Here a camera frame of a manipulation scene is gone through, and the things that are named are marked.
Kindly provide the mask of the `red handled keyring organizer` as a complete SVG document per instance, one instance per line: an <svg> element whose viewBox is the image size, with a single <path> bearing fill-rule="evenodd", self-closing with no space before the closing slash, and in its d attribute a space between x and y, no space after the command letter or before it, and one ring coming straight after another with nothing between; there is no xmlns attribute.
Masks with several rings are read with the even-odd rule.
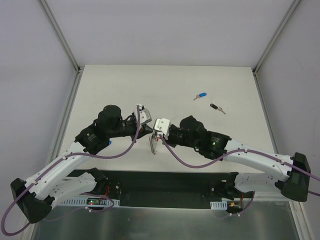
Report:
<svg viewBox="0 0 320 240"><path fill-rule="evenodd" d="M153 155L157 154L157 144L159 141L159 137L156 133L153 133L150 137L149 137L149 145L150 145L150 150L151 153Z"/></svg>

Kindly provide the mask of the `blue tag key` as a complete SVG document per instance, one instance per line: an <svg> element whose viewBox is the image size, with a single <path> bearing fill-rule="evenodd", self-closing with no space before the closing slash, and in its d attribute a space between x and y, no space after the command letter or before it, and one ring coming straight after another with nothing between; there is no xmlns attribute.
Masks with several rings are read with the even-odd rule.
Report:
<svg viewBox="0 0 320 240"><path fill-rule="evenodd" d="M202 93L199 93L195 96L195 98L193 99L194 101L197 100L197 99L200 99L200 98L203 98L207 95L206 92L202 92Z"/></svg>

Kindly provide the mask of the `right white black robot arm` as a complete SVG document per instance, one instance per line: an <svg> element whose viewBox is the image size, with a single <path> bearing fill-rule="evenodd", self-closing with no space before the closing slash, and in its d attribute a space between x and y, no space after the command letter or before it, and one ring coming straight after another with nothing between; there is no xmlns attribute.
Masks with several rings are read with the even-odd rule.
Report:
<svg viewBox="0 0 320 240"><path fill-rule="evenodd" d="M209 163L194 166L202 169L219 161L236 163L256 169L259 173L238 173L234 180L225 184L225 192L237 197L248 192L280 192L287 199L306 202L309 193L311 168L307 157L299 152L282 155L260 151L231 137L209 131L193 116L181 120L175 126L166 118L158 118L149 138L150 149L156 154L159 141L178 160L172 150L176 146L188 147L209 159Z"/></svg>

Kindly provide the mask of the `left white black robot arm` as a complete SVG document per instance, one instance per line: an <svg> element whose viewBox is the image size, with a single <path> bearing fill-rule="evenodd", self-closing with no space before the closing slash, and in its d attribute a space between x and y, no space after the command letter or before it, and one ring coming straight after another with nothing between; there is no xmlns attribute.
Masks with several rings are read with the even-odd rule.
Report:
<svg viewBox="0 0 320 240"><path fill-rule="evenodd" d="M130 137L132 142L151 133L148 123L151 114L143 105L127 118L116 105L107 105L97 119L84 128L68 149L38 173L22 180L16 178L10 188L15 203L31 224L44 219L64 200L75 195L90 193L104 195L109 184L97 168L87 170L72 180L64 180L73 170L110 145L112 138Z"/></svg>

